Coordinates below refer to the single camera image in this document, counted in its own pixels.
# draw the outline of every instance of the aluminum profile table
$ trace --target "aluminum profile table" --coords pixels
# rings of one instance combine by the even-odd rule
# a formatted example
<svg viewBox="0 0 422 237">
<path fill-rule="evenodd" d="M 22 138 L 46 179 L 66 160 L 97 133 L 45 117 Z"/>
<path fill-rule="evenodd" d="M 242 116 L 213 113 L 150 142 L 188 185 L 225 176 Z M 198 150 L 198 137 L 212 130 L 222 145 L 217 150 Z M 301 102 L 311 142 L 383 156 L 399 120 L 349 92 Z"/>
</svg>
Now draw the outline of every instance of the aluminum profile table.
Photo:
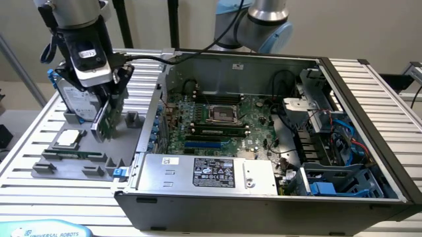
<svg viewBox="0 0 422 237">
<path fill-rule="evenodd" d="M 160 51 L 152 50 L 128 52 L 160 55 Z M 369 66 L 360 65 L 356 60 L 332 59 L 331 62 L 415 184 L 422 187 L 422 145 L 417 145 L 422 143 L 420 119 Z M 160 64 L 149 60 L 136 60 L 133 66 L 136 69 L 128 84 L 129 98 L 125 100 L 124 111 L 136 110 L 144 115 L 161 69 Z M 0 164 L 0 221 L 61 219 L 85 225 L 100 237 L 185 236 L 182 233 L 136 230 L 112 197 L 112 182 L 31 178 L 31 165 L 39 160 L 41 152 L 63 123 L 63 108 L 55 93 Z M 422 214 L 416 214 L 403 222 L 380 222 L 356 236 L 420 235 Z"/>
</svg>

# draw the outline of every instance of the green circuit board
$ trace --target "green circuit board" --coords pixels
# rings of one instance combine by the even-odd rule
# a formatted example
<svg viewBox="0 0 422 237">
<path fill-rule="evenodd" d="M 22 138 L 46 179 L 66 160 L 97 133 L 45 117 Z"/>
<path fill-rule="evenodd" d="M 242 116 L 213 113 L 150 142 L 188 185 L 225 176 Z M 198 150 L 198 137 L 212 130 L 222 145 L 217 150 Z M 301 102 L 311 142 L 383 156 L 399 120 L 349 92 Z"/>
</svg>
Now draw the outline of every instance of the green circuit board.
<svg viewBox="0 0 422 237">
<path fill-rule="evenodd" d="M 268 105 L 264 105 L 265 99 L 268 98 L 245 95 L 241 102 L 237 105 L 233 105 L 236 108 L 237 123 L 246 124 L 249 130 L 249 134 L 244 138 L 221 137 L 220 148 L 194 148 L 194 153 L 189 155 L 241 157 L 238 154 L 246 154 L 248 157 L 256 159 L 268 159 L 266 149 L 264 149 L 264 139 L 266 144 L 270 144 L 276 139 L 276 136 L 273 126 L 269 124 L 270 113 Z M 194 121 L 205 124 L 209 117 L 209 107 L 220 105 L 196 104 L 188 97 L 181 96 L 181 94 L 170 94 L 168 103 L 176 104 L 177 109 L 172 110 L 169 120 L 170 129 L 166 153 L 180 155 L 184 154 L 186 148 L 184 147 L 184 143 L 186 141 L 186 136 L 190 135 L 188 132 L 190 122 Z"/>
</svg>

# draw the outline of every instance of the warning label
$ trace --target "warning label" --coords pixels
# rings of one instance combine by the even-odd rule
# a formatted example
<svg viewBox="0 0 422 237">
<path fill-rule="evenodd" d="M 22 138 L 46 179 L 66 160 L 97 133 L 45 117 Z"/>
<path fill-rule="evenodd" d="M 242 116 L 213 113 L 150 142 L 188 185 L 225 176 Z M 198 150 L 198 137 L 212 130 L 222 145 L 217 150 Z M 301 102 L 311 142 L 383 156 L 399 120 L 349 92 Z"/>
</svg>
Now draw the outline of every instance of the warning label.
<svg viewBox="0 0 422 237">
<path fill-rule="evenodd" d="M 234 167 L 230 159 L 194 158 L 196 187 L 234 188 Z"/>
</svg>

